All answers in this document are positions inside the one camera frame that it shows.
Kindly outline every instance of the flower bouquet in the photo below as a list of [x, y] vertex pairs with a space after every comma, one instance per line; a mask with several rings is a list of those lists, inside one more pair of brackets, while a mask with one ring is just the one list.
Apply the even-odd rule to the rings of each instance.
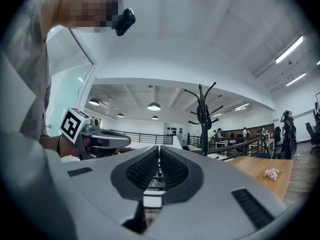
[[264, 172], [264, 176], [265, 176], [265, 177], [268, 177], [268, 178], [271, 179], [271, 180], [276, 181], [279, 172], [280, 172], [279, 170], [274, 169], [274, 168], [273, 168], [273, 169], [267, 169], [267, 170]]

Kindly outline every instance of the black coat rack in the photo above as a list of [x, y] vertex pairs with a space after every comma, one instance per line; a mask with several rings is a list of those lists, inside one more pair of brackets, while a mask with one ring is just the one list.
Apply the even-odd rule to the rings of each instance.
[[211, 128], [211, 125], [213, 123], [219, 121], [219, 119], [217, 118], [211, 122], [210, 116], [214, 112], [217, 112], [218, 110], [220, 110], [224, 107], [224, 106], [220, 106], [216, 110], [212, 111], [211, 113], [209, 113], [209, 111], [208, 111], [208, 106], [206, 104], [207, 94], [215, 85], [216, 85], [216, 82], [214, 82], [213, 85], [211, 85], [211, 87], [206, 91], [205, 95], [203, 95], [202, 86], [201, 86], [201, 84], [199, 84], [200, 97], [198, 97], [192, 91], [184, 89], [185, 92], [196, 96], [196, 98], [198, 100], [199, 106], [197, 109], [197, 113], [194, 113], [192, 111], [191, 111], [191, 113], [198, 116], [199, 122], [195, 123], [195, 122], [189, 121], [189, 123], [193, 124], [193, 125], [200, 125], [201, 124], [201, 128], [202, 128], [201, 150], [202, 150], [202, 155], [204, 155], [204, 156], [208, 156], [208, 126], [210, 126], [210, 128]]

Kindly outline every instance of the wooden desk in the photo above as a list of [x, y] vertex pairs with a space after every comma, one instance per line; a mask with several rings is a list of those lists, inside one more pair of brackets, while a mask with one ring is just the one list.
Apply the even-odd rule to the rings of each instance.
[[[241, 156], [240, 158], [229, 161], [228, 163], [263, 184], [279, 198], [285, 198], [294, 163], [293, 160]], [[280, 171], [276, 180], [272, 180], [264, 176], [265, 171], [272, 168]]]

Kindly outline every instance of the black vent grille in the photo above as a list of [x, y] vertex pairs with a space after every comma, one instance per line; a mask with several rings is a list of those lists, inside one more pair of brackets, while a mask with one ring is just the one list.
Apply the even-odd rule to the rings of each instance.
[[130, 182], [139, 189], [146, 190], [153, 176], [158, 171], [158, 147], [150, 155], [128, 167], [125, 172]]
[[76, 170], [69, 170], [68, 174], [70, 177], [74, 177], [74, 176], [78, 176], [81, 174], [86, 174], [88, 172], [92, 172], [92, 169], [89, 167], [83, 167], [83, 168], [76, 169]]
[[258, 230], [273, 221], [272, 215], [245, 188], [231, 193]]
[[189, 175], [188, 167], [164, 150], [161, 150], [160, 164], [161, 171], [163, 172], [164, 176], [166, 190], [179, 185]]

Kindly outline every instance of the fluorescent light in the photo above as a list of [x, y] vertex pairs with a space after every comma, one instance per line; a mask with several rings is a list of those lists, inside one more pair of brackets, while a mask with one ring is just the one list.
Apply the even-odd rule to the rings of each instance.
[[302, 75], [298, 76], [296, 79], [292, 80], [291, 82], [288, 82], [286, 86], [292, 85], [294, 82], [298, 81], [299, 79], [303, 78], [306, 75], [306, 73], [303, 73]]
[[245, 110], [245, 109], [247, 109], [247, 108], [246, 107], [240, 107], [238, 109], [235, 109], [234, 111], [240, 111], [240, 110]]
[[246, 103], [246, 104], [244, 104], [244, 105], [241, 105], [241, 106], [238, 106], [238, 107], [236, 107], [234, 110], [238, 110], [238, 109], [240, 109], [240, 108], [243, 108], [243, 107], [245, 107], [245, 106], [248, 106], [250, 103]]
[[287, 57], [294, 49], [298, 47], [304, 40], [303, 36], [300, 36], [287, 50], [284, 51], [278, 58], [275, 59], [276, 63], [281, 62], [285, 57]]

